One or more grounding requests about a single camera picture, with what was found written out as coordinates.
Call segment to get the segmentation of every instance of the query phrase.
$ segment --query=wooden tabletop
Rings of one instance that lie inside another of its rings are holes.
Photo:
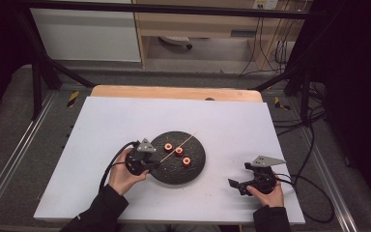
[[[262,102],[261,94],[252,90],[209,89],[209,88],[177,88],[177,87],[145,87],[122,85],[98,85],[92,97],[119,97],[144,99],[181,99],[230,102]]]

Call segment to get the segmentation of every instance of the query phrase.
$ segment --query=orange nut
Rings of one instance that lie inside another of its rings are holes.
[[[171,151],[173,151],[173,145],[171,145],[171,143],[166,143],[166,144],[164,145],[164,150],[165,150],[166,152],[171,152]]]
[[[178,156],[178,157],[180,157],[180,156],[182,156],[183,155],[183,148],[181,148],[181,147],[178,147],[178,148],[176,148],[176,150],[174,151],[175,153],[176,153],[176,155]]]
[[[183,159],[183,165],[185,167],[189,167],[191,165],[191,159],[190,158],[184,158]]]

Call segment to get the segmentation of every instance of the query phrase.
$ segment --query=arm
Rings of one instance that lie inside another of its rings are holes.
[[[258,232],[285,232],[291,231],[286,209],[284,207],[284,193],[281,183],[277,182],[273,191],[264,194],[258,189],[248,186],[246,188],[262,203],[263,208],[254,213],[255,230]]]
[[[115,162],[124,162],[130,149],[126,149]],[[95,232],[114,231],[117,218],[128,206],[123,196],[137,182],[146,179],[148,171],[140,176],[131,175],[125,165],[117,164],[111,168],[108,185],[106,185],[90,208],[71,220],[61,232]]]

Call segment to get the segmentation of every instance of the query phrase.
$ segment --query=white table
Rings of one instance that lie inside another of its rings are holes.
[[[125,198],[121,222],[251,223],[261,207],[240,196],[228,178],[252,180],[243,164],[263,155],[283,159],[265,103],[89,97],[80,112],[35,218],[69,220],[97,195],[101,176],[126,143],[152,141],[167,131],[195,134],[206,151],[206,165],[192,182],[168,186],[148,175]],[[272,168],[288,174],[285,164]],[[304,223],[293,189],[282,184],[291,223]]]

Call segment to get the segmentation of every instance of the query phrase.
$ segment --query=black circular tray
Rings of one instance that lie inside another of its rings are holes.
[[[153,154],[151,160],[163,160],[168,154],[164,150],[166,143],[171,143],[173,149],[176,149],[184,141],[191,137],[191,134],[181,131],[170,131],[159,135],[152,141],[157,151]],[[206,153],[203,145],[197,138],[191,137],[183,146],[183,155],[177,157],[173,153],[169,158],[161,163],[161,166],[154,169],[151,174],[159,181],[168,185],[182,185],[194,180],[203,170],[206,163]],[[183,158],[189,157],[191,165],[183,166]]]

